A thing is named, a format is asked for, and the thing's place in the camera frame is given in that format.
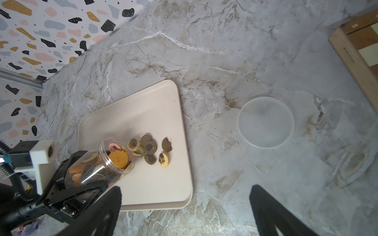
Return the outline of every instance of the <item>black spot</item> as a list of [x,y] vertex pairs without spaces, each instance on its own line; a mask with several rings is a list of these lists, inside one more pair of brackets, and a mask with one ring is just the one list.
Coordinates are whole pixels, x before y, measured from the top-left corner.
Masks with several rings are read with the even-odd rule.
[[101,29],[104,32],[113,31],[114,26],[116,26],[116,24],[114,24],[110,20],[106,20],[105,23],[101,26]]
[[12,62],[8,63],[8,65],[10,65],[11,67],[13,67],[16,70],[22,69],[22,67],[14,65]]
[[3,17],[7,18],[7,19],[10,19],[11,17],[9,16],[8,13],[6,13],[5,11],[3,11],[2,9],[0,9],[0,14],[3,15]]
[[45,81],[47,79],[47,77],[45,77],[45,76],[37,76],[36,79],[40,80],[40,81]]
[[37,127],[35,125],[33,125],[31,128],[31,131],[33,132],[34,136],[37,136]]
[[134,8],[131,8],[130,10],[124,9],[122,11],[123,17],[132,17],[134,15]]
[[20,91],[18,88],[12,88],[9,85],[6,85],[5,88],[14,93],[15,95]]
[[19,110],[21,110],[21,108],[16,108],[14,109],[14,111],[12,112],[11,116],[16,116],[19,114]]
[[83,21],[83,20],[80,17],[75,17],[75,18],[69,19],[68,21],[71,23],[77,24],[79,21]]
[[46,44],[49,48],[56,48],[55,43],[41,39],[42,43]]
[[36,96],[36,106],[41,107],[41,96]]
[[80,48],[84,50],[84,52],[87,51],[87,42],[86,41],[81,41],[80,42]]

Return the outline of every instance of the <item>jar opening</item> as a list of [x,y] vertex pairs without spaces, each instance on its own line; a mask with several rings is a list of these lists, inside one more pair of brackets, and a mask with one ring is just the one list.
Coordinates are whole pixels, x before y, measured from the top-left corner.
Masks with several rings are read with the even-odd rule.
[[115,139],[105,139],[105,140],[100,141],[97,144],[97,148],[98,148],[98,151],[99,151],[100,159],[102,160],[102,162],[104,163],[104,165],[106,165],[106,167],[108,167],[111,171],[113,171],[114,173],[116,173],[118,175],[123,175],[123,174],[126,174],[127,172],[129,172],[132,169],[132,167],[126,168],[124,170],[124,169],[119,168],[118,166],[116,166],[111,161],[111,159],[109,158],[110,151],[108,150],[108,146],[105,144],[105,141],[113,142],[113,143],[116,143],[116,144],[118,144],[120,146],[125,146],[122,142],[117,141]]

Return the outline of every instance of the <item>orange cookie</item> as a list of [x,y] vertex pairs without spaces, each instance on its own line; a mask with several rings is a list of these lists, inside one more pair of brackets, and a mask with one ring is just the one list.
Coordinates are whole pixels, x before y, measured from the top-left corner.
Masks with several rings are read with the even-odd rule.
[[80,180],[80,178],[81,178],[81,173],[76,173],[76,174],[74,174],[74,175],[72,176],[72,181],[73,181],[73,182],[77,182],[77,181]]
[[115,150],[109,154],[110,160],[119,168],[124,167],[129,161],[129,155],[125,151]]
[[84,164],[79,163],[79,164],[75,165],[74,167],[71,167],[68,172],[70,174],[75,174],[75,173],[79,173],[79,172],[83,171],[83,169],[84,169]]
[[83,186],[83,184],[80,183],[80,181],[78,181],[78,182],[73,182],[73,186],[74,188],[77,188],[77,187]]

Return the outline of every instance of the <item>wooden chessboard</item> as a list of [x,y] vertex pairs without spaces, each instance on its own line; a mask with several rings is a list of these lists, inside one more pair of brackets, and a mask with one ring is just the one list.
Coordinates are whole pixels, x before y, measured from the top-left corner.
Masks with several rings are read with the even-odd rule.
[[378,112],[378,9],[342,24],[330,42]]

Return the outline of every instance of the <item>clear plastic jar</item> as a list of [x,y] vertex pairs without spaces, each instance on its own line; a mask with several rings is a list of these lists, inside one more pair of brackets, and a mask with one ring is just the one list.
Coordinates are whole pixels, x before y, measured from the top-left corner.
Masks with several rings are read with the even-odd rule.
[[88,151],[80,157],[66,173],[64,184],[66,188],[73,188],[98,180],[105,180],[111,187],[120,178],[124,177],[134,168],[134,160],[129,155],[129,162],[123,168],[116,166],[109,158],[109,145],[118,144],[123,149],[122,142],[115,139],[104,139],[98,143],[98,151]]

